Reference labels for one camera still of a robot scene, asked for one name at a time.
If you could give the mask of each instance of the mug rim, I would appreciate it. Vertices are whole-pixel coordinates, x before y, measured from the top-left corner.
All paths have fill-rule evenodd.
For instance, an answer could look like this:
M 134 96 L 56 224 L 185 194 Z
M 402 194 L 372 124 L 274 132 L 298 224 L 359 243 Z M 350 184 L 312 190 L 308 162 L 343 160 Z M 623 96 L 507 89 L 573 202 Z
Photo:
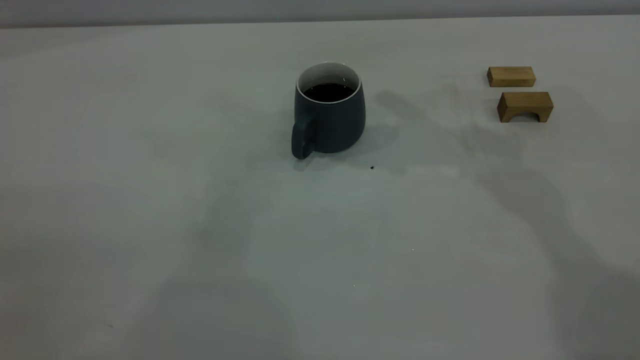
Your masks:
M 353 91 L 353 94 L 351 94 L 351 95 L 349 95 L 349 96 L 345 97 L 345 98 L 344 98 L 344 99 L 342 99 L 342 100 L 332 101 L 332 102 L 324 102 L 324 101 L 313 100 L 313 99 L 311 99 L 311 98 L 307 97 L 307 96 L 302 92 L 302 90 L 300 90 L 300 78 L 302 77 L 302 74 L 304 74 L 304 73 L 305 73 L 305 71 L 307 71 L 308 69 L 311 69 L 311 68 L 312 68 L 312 67 L 314 67 L 314 66 L 318 66 L 318 65 L 322 65 L 322 64 L 327 64 L 327 63 L 329 63 L 329 64 L 336 64 L 336 65 L 342 65 L 342 66 L 346 67 L 347 69 L 349 69 L 349 70 L 353 71 L 353 73 L 356 75 L 356 78 L 358 79 L 358 87 L 356 88 L 356 90 L 354 90 L 354 91 Z M 311 66 L 307 67 L 307 68 L 302 72 L 302 74 L 300 74 L 300 76 L 298 76 L 298 80 L 296 80 L 296 90 L 297 90 L 297 91 L 298 91 L 298 93 L 299 93 L 300 95 L 302 95 L 302 97 L 304 97 L 305 99 L 307 99 L 307 100 L 309 100 L 309 101 L 316 102 L 316 103 L 318 103 L 318 104 L 337 104 L 337 103 L 342 102 L 342 101 L 347 101 L 347 100 L 349 100 L 350 98 L 354 97 L 354 96 L 358 93 L 358 91 L 360 91 L 360 88 L 362 87 L 362 80 L 360 79 L 360 75 L 358 75 L 358 73 L 357 73 L 355 70 L 353 70 L 349 65 L 347 65 L 347 64 L 345 64 L 345 63 L 337 62 L 337 61 L 322 61 L 322 62 L 317 63 L 317 64 L 315 64 L 315 65 L 311 65 Z

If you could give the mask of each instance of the dark liquid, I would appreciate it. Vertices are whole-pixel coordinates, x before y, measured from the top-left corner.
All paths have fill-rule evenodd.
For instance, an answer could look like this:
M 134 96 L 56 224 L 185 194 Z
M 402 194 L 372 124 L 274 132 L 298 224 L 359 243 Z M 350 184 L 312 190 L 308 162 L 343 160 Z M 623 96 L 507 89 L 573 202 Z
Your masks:
M 309 99 L 320 102 L 336 102 L 351 96 L 355 90 L 342 84 L 320 84 L 316 85 L 304 94 Z

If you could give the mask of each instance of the ceramic mug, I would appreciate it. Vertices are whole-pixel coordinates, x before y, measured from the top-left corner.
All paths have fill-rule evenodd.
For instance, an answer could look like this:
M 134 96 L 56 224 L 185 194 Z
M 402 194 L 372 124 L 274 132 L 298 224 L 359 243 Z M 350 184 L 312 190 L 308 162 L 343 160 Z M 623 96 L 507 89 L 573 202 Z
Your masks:
M 305 70 L 296 82 L 291 152 L 339 152 L 358 141 L 366 111 L 360 76 L 343 63 L 324 62 Z

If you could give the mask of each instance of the wall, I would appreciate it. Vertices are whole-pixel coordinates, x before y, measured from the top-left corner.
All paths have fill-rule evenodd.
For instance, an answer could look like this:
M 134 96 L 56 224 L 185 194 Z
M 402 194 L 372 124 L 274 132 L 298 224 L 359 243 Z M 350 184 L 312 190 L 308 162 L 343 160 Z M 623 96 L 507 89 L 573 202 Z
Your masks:
M 2 27 L 607 13 L 640 13 L 640 1 L 0 0 Z

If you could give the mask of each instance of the table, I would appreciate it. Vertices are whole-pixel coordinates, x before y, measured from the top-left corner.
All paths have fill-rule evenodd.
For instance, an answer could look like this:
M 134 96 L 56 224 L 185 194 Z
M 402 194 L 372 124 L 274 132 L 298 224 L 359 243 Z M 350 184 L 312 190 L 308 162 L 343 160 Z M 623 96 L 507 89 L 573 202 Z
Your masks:
M 7 359 L 640 356 L 640 16 L 0 31 Z M 367 127 L 291 155 L 296 76 Z M 490 88 L 532 66 L 533 88 Z M 548 91 L 546 124 L 501 124 Z

